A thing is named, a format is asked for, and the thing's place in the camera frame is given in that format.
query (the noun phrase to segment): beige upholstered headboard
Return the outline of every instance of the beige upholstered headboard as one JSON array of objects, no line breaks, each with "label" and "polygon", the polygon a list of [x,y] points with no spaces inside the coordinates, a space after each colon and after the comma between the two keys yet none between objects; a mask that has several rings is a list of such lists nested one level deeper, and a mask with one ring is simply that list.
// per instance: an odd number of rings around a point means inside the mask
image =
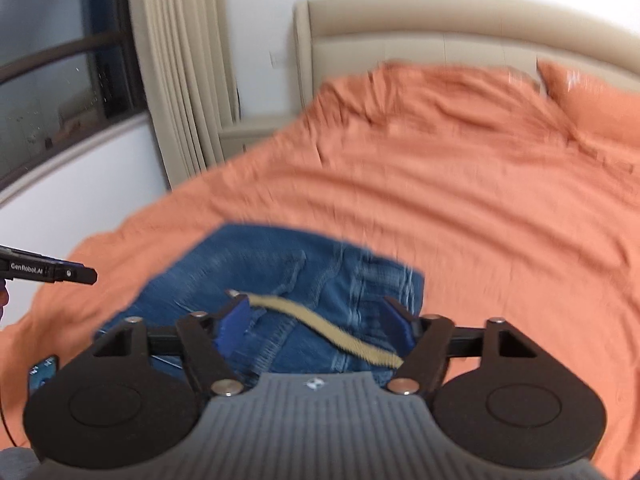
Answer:
[{"label": "beige upholstered headboard", "polygon": [[557,60],[640,91],[640,36],[529,0],[305,0],[294,10],[303,106],[324,79],[389,59],[513,66]]}]

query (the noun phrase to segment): blue denim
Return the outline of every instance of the blue denim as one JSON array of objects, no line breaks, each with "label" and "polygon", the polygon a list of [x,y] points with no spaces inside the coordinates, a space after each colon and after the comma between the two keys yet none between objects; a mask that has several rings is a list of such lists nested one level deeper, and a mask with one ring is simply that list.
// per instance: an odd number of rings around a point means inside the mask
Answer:
[{"label": "blue denim", "polygon": [[[412,314],[422,306],[422,276],[369,250],[308,232],[252,225],[215,231],[165,273],[104,329],[127,316],[148,325],[216,312],[227,289],[271,294],[301,303],[362,341],[393,351],[380,325],[376,302],[391,296]],[[248,385],[264,372],[338,373],[370,370],[379,384],[393,374],[344,353],[322,336],[279,312],[255,308],[243,342],[229,365]],[[154,366],[181,374],[180,359],[161,356]]]}]

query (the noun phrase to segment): orange pillow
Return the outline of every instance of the orange pillow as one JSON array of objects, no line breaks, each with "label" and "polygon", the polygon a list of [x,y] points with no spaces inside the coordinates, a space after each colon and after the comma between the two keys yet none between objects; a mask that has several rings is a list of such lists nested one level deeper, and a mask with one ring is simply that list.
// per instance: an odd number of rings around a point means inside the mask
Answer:
[{"label": "orange pillow", "polygon": [[580,133],[640,148],[640,94],[552,61],[539,59],[538,72],[549,97]]}]

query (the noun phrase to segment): tan strap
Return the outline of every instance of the tan strap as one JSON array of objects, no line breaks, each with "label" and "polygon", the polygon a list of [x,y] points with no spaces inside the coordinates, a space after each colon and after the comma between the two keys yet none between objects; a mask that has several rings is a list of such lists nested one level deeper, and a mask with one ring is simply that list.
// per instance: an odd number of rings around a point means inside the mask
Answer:
[{"label": "tan strap", "polygon": [[300,323],[318,332],[341,350],[353,354],[365,360],[367,363],[376,366],[385,366],[387,368],[399,368],[402,365],[402,359],[396,354],[360,341],[360,339],[347,334],[340,327],[335,326],[324,317],[318,316],[318,314],[309,310],[306,306],[296,303],[295,301],[285,300],[279,296],[260,296],[258,294],[238,292],[236,290],[228,290],[227,293],[232,297],[238,294],[244,294],[249,298],[249,304],[251,306],[261,306],[294,317]]}]

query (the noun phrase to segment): black cable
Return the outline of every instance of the black cable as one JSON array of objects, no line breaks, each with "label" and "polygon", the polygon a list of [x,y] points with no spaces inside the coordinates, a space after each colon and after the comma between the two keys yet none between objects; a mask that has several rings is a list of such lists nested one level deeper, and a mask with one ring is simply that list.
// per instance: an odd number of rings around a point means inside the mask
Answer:
[{"label": "black cable", "polygon": [[11,436],[11,431],[9,431],[9,426],[7,425],[6,419],[4,418],[4,411],[2,410],[2,397],[0,397],[0,418],[2,418],[2,425],[4,426],[4,430],[6,431],[6,434],[9,435],[9,440],[14,445],[14,447],[19,447],[15,443],[14,438]]}]

